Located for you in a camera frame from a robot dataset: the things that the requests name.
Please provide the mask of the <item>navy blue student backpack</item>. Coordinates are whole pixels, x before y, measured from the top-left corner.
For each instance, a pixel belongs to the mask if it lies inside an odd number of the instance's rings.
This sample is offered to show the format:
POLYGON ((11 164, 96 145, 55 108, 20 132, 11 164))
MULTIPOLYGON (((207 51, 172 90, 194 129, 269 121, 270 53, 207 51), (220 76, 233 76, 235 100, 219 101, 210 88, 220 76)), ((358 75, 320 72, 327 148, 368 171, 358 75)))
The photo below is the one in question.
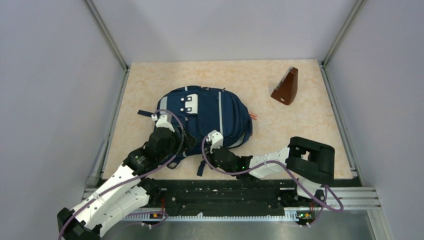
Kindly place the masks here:
POLYGON ((169 169, 181 161, 202 154, 202 141, 213 130, 223 135, 223 147, 229 151, 245 144, 253 133, 253 120, 248 108, 233 92, 220 88, 191 85, 165 94, 157 103, 155 112, 139 110, 139 115, 171 116, 175 132, 183 129, 196 138, 196 145, 185 157, 165 160, 169 169))

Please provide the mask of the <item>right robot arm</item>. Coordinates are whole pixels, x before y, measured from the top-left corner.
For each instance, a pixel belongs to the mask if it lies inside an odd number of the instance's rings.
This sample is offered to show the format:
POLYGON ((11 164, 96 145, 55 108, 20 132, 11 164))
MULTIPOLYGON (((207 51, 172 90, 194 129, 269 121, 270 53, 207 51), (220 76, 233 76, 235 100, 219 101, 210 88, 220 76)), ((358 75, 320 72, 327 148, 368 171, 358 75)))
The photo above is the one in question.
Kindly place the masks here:
POLYGON ((335 180, 335 149, 324 143, 294 136, 280 150, 249 156, 237 156, 222 143, 220 133, 202 140, 202 157, 211 169, 249 182, 286 172, 297 184, 293 200, 299 206, 307 206, 321 186, 335 180))

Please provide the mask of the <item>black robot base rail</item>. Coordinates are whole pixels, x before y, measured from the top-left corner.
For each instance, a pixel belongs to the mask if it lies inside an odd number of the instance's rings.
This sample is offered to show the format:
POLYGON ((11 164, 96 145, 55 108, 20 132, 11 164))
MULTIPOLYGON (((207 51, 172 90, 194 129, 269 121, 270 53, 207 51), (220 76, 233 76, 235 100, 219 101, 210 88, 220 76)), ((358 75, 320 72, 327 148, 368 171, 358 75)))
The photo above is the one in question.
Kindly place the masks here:
POLYGON ((170 217, 283 216, 289 208, 320 205, 296 194, 292 180, 155 180, 159 191, 141 211, 165 211, 170 217))

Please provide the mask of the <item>pink pen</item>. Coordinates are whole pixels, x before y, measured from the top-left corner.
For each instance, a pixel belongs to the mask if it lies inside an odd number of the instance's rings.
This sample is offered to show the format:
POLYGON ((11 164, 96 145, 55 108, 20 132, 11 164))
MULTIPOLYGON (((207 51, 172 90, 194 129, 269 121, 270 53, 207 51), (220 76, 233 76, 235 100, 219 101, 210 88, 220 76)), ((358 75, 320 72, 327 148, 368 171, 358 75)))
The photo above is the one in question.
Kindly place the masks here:
POLYGON ((250 115, 250 117, 251 117, 252 119, 254 119, 254 120, 257 120, 257 119, 258 119, 258 115, 257 115, 257 114, 255 114, 255 113, 249 113, 249 115, 250 115))

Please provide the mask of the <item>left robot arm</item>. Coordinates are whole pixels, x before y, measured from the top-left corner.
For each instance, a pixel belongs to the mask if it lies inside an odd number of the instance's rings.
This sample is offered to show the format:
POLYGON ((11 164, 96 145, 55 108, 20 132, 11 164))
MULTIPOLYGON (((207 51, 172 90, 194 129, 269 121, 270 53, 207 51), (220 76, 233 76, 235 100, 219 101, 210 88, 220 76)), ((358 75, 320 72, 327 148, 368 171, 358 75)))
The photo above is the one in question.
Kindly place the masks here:
POLYGON ((160 202, 160 189, 147 176, 192 149, 196 138, 183 129, 156 128, 131 151, 116 172, 88 198, 57 214, 60 240, 99 240, 134 210, 160 202))

